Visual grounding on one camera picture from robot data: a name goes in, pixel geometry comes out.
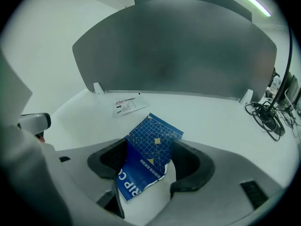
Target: white desk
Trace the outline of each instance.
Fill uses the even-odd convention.
[[[183,131],[183,139],[238,153],[282,187],[291,182],[299,164],[299,140],[286,125],[285,135],[275,142],[238,101],[146,93],[143,96],[150,106],[113,118],[113,102],[132,96],[135,93],[107,93],[99,97],[83,90],[51,115],[52,126],[45,132],[46,142],[56,150],[64,150],[123,138],[151,112]],[[126,219],[138,225],[147,223],[168,202],[169,186],[173,181],[175,171],[170,164],[166,178],[129,203],[121,196]],[[148,205],[139,207],[143,200],[148,200]]]

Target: ceiling light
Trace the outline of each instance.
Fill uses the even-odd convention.
[[[263,12],[265,16],[271,17],[271,14],[257,0],[249,0],[249,1],[253,3],[261,12]]]

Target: vent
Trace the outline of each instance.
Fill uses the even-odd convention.
[[[61,161],[61,162],[68,161],[68,160],[70,160],[70,158],[67,157],[67,156],[61,156],[61,157],[60,157],[60,161]]]
[[[255,181],[244,182],[240,185],[243,188],[254,209],[259,208],[267,201],[268,197],[260,189],[260,187]]]
[[[100,156],[100,162],[114,169],[117,173],[120,172],[126,159],[127,147],[124,144],[120,144]]]

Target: cable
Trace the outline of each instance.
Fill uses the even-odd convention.
[[[286,89],[286,91],[284,92],[284,96],[286,97],[286,99],[288,100],[288,103],[290,103],[290,105],[292,106],[293,108],[293,104],[291,103],[291,101],[289,100],[289,98],[287,97],[286,95],[286,92],[288,91],[289,88]]]
[[[296,125],[296,126],[301,126],[301,125],[299,125],[299,124],[297,123],[296,118],[294,117],[294,115],[293,115],[293,113],[292,113],[293,108],[292,108],[292,110],[290,110],[290,109],[289,109],[289,104],[288,104],[287,102],[285,102],[285,103],[288,105],[288,107],[287,107],[286,109],[284,109],[284,110],[278,110],[278,112],[282,115],[280,118],[283,119],[284,123],[285,123],[288,127],[290,127],[290,128],[292,129],[293,136],[294,136],[295,138],[298,138],[299,135],[300,135],[300,132],[299,132],[299,130],[297,129],[298,135],[295,135],[295,133],[294,133],[294,126],[295,126],[295,125]]]
[[[285,87],[285,84],[286,84],[286,80],[287,80],[287,75],[289,73],[289,70],[290,70],[290,66],[291,66],[291,60],[292,60],[292,53],[293,53],[293,38],[292,38],[292,29],[290,26],[288,26],[288,33],[289,33],[289,41],[290,41],[290,46],[289,46],[289,52],[288,52],[288,60],[287,60],[287,66],[286,66],[286,70],[285,70],[285,74],[283,76],[283,80],[282,80],[282,83],[280,85],[280,88],[273,100],[273,102],[270,104],[269,108],[267,109],[268,112],[270,110],[272,110],[274,108],[274,104],[276,103],[276,101],[279,99],[279,97],[281,96],[283,90],[284,90],[284,87]]]
[[[254,108],[254,111],[250,112],[247,107],[252,105]],[[270,110],[271,102],[266,101],[263,104],[259,104],[257,102],[252,102],[250,104],[247,104],[245,106],[246,112],[253,116],[254,120],[257,122],[257,124],[264,129],[268,135],[274,140],[279,141],[281,137],[282,132],[282,125],[280,122],[280,119],[277,114],[277,109],[275,107],[272,107]],[[272,128],[268,128],[265,124],[273,123],[275,126]],[[275,132],[276,129],[279,128],[279,138],[275,138],[271,133]]]

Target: white wall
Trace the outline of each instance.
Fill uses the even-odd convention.
[[[277,46],[277,56],[275,62],[276,72],[283,78],[286,70],[288,52],[289,52],[289,35],[288,30],[284,29],[263,29],[263,31],[273,40]],[[290,72],[295,75],[299,86],[301,85],[301,51],[298,41],[293,36],[293,53]]]
[[[117,10],[97,0],[24,0],[0,48],[33,92],[24,113],[53,113],[85,88],[72,45]]]

